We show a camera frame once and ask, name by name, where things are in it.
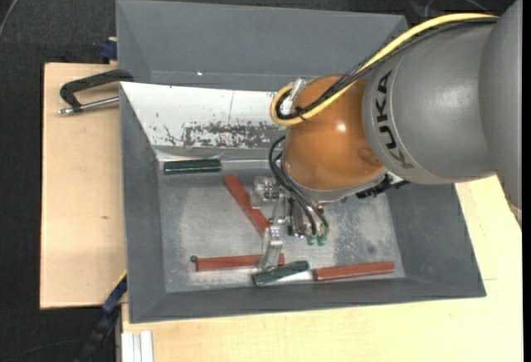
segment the wooden board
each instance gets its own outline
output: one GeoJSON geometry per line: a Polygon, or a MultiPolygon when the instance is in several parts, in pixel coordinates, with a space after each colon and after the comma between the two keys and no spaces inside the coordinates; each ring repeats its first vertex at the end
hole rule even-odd
{"type": "MultiPolygon", "coordinates": [[[[60,116],[59,89],[115,66],[45,65],[42,133],[41,308],[103,303],[125,269],[117,105],[60,116]]],[[[80,93],[117,95],[117,85],[80,93]]]]}

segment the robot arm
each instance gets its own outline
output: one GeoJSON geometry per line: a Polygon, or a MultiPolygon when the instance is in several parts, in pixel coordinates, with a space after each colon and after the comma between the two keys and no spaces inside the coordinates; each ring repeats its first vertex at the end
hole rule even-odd
{"type": "Polygon", "coordinates": [[[389,177],[498,174],[521,222],[522,12],[518,0],[500,19],[422,23],[344,76],[309,83],[288,115],[280,106],[292,86],[281,90],[271,115],[287,126],[285,180],[319,204],[389,177]]]}

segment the black wire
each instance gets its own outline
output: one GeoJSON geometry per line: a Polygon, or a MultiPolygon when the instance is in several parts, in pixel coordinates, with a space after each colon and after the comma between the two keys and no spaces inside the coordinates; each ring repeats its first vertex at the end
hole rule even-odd
{"type": "Polygon", "coordinates": [[[422,42],[426,40],[427,38],[430,38],[434,36],[435,34],[441,33],[441,32],[447,32],[449,30],[453,30],[455,28],[460,28],[463,26],[472,26],[477,27],[479,25],[483,25],[486,23],[492,23],[496,22],[497,18],[474,18],[471,20],[464,20],[457,23],[452,24],[446,24],[441,27],[438,27],[436,29],[429,30],[427,32],[423,32],[422,34],[419,34],[416,37],[413,37],[410,41],[403,43],[401,46],[399,46],[397,49],[392,51],[390,54],[383,56],[378,61],[374,62],[371,66],[368,68],[363,69],[362,71],[359,71],[361,66],[364,64],[364,62],[358,63],[356,66],[351,68],[349,71],[347,71],[345,74],[342,75],[342,77],[333,83],[319,98],[317,98],[314,102],[311,102],[305,107],[295,107],[295,112],[289,113],[289,114],[282,114],[280,112],[280,107],[284,100],[288,97],[290,94],[289,91],[284,93],[281,98],[276,103],[275,112],[276,116],[281,120],[291,120],[297,117],[300,117],[304,120],[304,114],[306,114],[308,111],[312,110],[316,106],[322,104],[325,102],[328,98],[335,95],[339,91],[341,91],[344,87],[351,85],[353,82],[355,82],[357,79],[361,78],[362,76],[367,75],[370,71],[374,70],[377,66],[380,66],[383,62],[387,61],[389,57],[395,56],[397,53],[405,51],[407,48],[416,45],[419,42],[422,42]]]}
{"type": "Polygon", "coordinates": [[[285,136],[280,137],[275,143],[271,146],[269,151],[269,165],[271,168],[271,171],[275,175],[275,177],[279,180],[282,185],[291,192],[291,195],[295,198],[297,203],[301,206],[301,208],[304,211],[304,214],[308,217],[309,222],[312,227],[312,234],[317,233],[317,226],[315,224],[315,220],[312,216],[312,213],[309,211],[309,208],[314,212],[314,214],[319,218],[319,220],[322,222],[322,224],[326,227],[326,234],[328,234],[329,230],[329,223],[326,220],[326,217],[323,215],[321,210],[309,199],[307,198],[302,191],[297,187],[297,185],[288,177],[287,174],[284,173],[284,171],[276,164],[276,162],[282,157],[282,151],[280,151],[280,154],[277,155],[275,159],[273,159],[273,153],[275,152],[275,148],[279,145],[280,142],[285,140],[285,136]]]}

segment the green connector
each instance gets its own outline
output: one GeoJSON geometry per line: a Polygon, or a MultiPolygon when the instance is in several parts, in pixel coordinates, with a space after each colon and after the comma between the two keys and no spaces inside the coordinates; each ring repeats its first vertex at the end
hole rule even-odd
{"type": "Polygon", "coordinates": [[[326,244],[326,240],[329,239],[328,235],[318,235],[317,236],[317,245],[322,247],[324,244],[326,244]]]}
{"type": "Polygon", "coordinates": [[[314,235],[313,233],[311,235],[306,235],[306,243],[309,245],[309,246],[313,246],[315,244],[315,241],[316,241],[316,235],[314,235]]]}

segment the metal bracket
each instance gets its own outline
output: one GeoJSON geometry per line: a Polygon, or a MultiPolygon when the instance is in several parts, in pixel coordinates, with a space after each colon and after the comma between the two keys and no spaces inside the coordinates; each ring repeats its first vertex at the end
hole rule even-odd
{"type": "Polygon", "coordinates": [[[284,242],[280,239],[280,229],[278,227],[268,227],[264,231],[262,256],[256,263],[259,271],[271,269],[279,265],[279,257],[283,245],[284,242]]]}
{"type": "Polygon", "coordinates": [[[59,91],[59,95],[70,106],[70,108],[63,108],[62,110],[59,110],[59,114],[80,113],[85,110],[90,110],[103,105],[118,102],[119,97],[116,96],[114,98],[97,100],[88,104],[81,104],[74,95],[77,92],[86,91],[87,89],[92,89],[93,87],[97,86],[108,85],[109,83],[113,83],[115,81],[134,81],[134,79],[133,76],[131,76],[125,70],[112,70],[107,71],[106,73],[96,74],[95,76],[85,77],[83,79],[65,83],[59,91]]]}

